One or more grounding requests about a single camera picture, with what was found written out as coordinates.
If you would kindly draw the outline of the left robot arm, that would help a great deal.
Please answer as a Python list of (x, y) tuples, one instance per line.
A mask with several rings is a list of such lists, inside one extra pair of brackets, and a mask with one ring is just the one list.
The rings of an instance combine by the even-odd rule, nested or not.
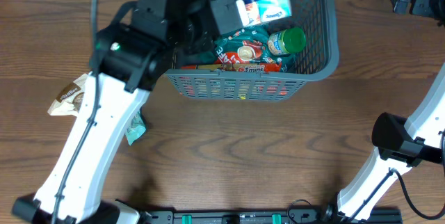
[(217, 37), (247, 24), (243, 0), (135, 0), (98, 29), (98, 1), (91, 1), (91, 71), (76, 121), (45, 183), (12, 208), (29, 223), (138, 223), (138, 210), (102, 200), (128, 126), (174, 53), (208, 51)]

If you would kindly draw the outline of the beige snack pouch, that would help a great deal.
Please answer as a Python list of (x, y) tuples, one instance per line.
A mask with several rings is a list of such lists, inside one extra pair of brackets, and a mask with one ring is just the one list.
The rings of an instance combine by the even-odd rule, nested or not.
[(78, 116), (83, 101), (87, 78), (88, 74), (82, 74), (79, 78), (75, 79), (62, 89), (52, 102), (47, 113), (49, 115), (57, 116)]

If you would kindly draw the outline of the grey plastic basket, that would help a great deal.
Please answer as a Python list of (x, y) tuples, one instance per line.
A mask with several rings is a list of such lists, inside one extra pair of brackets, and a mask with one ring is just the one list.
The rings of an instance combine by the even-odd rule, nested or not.
[(301, 28), (305, 48), (294, 54), (291, 72), (231, 72), (182, 70), (177, 61), (165, 76), (177, 91), (189, 98), (235, 99), (278, 102), (294, 95), (307, 82), (330, 76), (339, 64), (337, 19), (334, 0), (290, 0), (292, 16), (266, 23), (268, 34)]

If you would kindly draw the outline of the green coffee bag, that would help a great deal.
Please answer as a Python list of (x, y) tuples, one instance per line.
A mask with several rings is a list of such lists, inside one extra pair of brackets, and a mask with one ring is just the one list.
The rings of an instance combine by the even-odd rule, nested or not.
[(277, 63), (279, 72), (291, 72), (296, 68), (294, 54), (276, 56), (269, 51), (267, 26), (249, 26), (221, 36), (215, 41), (215, 49), (198, 55), (193, 65), (220, 63)]

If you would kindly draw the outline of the green lidded jar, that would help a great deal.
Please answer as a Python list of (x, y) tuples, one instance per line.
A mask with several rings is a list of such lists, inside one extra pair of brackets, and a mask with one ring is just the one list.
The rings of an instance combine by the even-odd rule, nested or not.
[(301, 52), (306, 46), (305, 32), (299, 27), (272, 33), (267, 42), (269, 51), (276, 56)]

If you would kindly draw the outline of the orange spaghetti pack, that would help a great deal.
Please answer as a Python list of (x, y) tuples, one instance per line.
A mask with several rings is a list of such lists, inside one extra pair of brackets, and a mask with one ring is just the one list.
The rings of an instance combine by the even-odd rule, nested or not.
[(231, 72), (279, 72), (281, 65), (277, 63), (220, 63), (209, 65), (187, 65), (182, 70), (223, 70)]

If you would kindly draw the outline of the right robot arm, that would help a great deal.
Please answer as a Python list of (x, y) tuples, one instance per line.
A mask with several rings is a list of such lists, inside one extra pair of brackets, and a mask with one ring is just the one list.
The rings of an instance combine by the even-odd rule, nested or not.
[[(444, 25), (444, 0), (391, 0), (397, 14), (427, 17)], [(395, 181), (422, 161), (444, 165), (444, 71), (440, 70), (419, 107), (408, 118), (382, 113), (371, 134), (373, 151), (352, 182), (337, 193), (320, 220), (326, 223), (393, 223), (376, 203)]]

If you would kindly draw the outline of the small teal packet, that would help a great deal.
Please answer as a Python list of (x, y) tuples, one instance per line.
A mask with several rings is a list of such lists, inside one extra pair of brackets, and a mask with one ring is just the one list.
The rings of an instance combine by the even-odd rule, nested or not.
[(130, 125), (128, 126), (125, 136), (127, 138), (127, 142), (129, 145), (132, 145), (135, 141), (137, 141), (145, 132), (147, 131), (147, 127), (145, 124), (145, 120), (141, 114), (141, 112), (137, 112), (133, 119), (131, 120)]

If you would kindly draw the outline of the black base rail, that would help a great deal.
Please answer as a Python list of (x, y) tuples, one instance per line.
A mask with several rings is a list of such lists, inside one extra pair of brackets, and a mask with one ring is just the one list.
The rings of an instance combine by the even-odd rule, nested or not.
[(315, 207), (303, 207), (285, 211), (218, 211), (173, 212), (145, 211), (139, 223), (145, 224), (290, 224), (320, 223)]

